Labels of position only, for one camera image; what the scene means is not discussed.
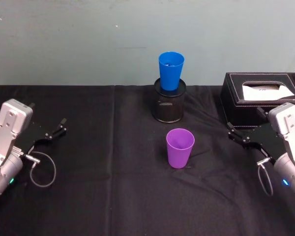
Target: leather tissue box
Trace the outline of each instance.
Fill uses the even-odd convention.
[[[254,100],[245,100],[247,94],[244,94],[243,86],[250,88],[276,86],[278,89],[280,86],[285,86],[293,95],[277,100],[256,100],[257,98],[254,98]],[[295,82],[293,80],[293,74],[226,73],[220,98],[227,122],[231,122],[237,129],[254,128],[267,122],[258,115],[258,107],[269,112],[271,109],[286,102],[295,104]]]

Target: cable connector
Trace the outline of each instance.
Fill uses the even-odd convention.
[[[30,161],[34,162],[32,168],[34,168],[36,166],[36,164],[39,164],[40,163],[40,160],[39,159],[37,159],[37,158],[35,158],[35,157],[31,156],[31,155],[26,154],[25,155],[25,158],[27,160],[30,160]]]
[[[270,157],[267,157],[267,158],[265,158],[265,159],[263,159],[263,160],[261,160],[261,161],[258,161],[257,162],[257,165],[258,166],[261,166],[263,169],[265,169],[265,167],[264,167],[264,163],[266,163],[266,162],[268,162],[268,161],[270,161],[271,160],[271,158]]]

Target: cable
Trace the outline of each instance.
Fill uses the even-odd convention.
[[[266,187],[264,185],[264,183],[262,182],[262,179],[261,179],[261,176],[260,176],[260,166],[262,167],[262,169],[264,170],[265,172],[265,175],[267,177],[267,180],[268,180],[268,183],[269,183],[269,186],[270,186],[270,193],[268,193],[268,191],[266,190]],[[271,183],[271,180],[270,180],[270,177],[269,177],[269,174],[267,173],[266,171],[266,168],[263,164],[261,164],[259,167],[258,167],[258,177],[259,177],[259,181],[260,181],[260,184],[264,190],[264,192],[269,196],[273,196],[273,188],[272,188],[272,183]]]
[[[44,155],[44,156],[47,156],[48,158],[49,158],[49,160],[51,161],[51,163],[53,164],[53,166],[54,166],[54,177],[53,177],[53,180],[50,182],[50,183],[48,183],[48,184],[45,184],[45,185],[41,185],[41,184],[38,184],[38,183],[36,183],[35,181],[34,181],[34,179],[33,179],[33,170],[34,170],[34,168],[35,168],[35,164],[33,165],[33,167],[32,167],[32,169],[30,170],[30,172],[29,172],[29,177],[30,177],[30,179],[31,179],[31,181],[33,182],[33,184],[35,184],[37,187],[40,187],[40,188],[47,188],[47,187],[49,187],[50,185],[52,185],[54,182],[55,182],[55,179],[56,179],[56,175],[57,175],[57,173],[56,173],[56,165],[55,165],[55,163],[54,163],[54,161],[52,160],[52,158],[49,156],[49,155],[47,155],[47,154],[45,154],[45,153],[43,153],[43,152],[39,152],[39,151],[32,151],[31,153],[37,153],[37,154],[41,154],[41,155]]]

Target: black mesh pencil holder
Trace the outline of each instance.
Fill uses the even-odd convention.
[[[186,92],[186,84],[180,79],[178,88],[166,91],[161,88],[161,80],[154,83],[155,100],[152,114],[155,119],[164,123],[173,123],[183,117],[183,101]]]

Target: light blue wall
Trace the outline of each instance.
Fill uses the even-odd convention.
[[[295,71],[295,0],[0,0],[0,84],[152,84],[169,50],[188,85]]]

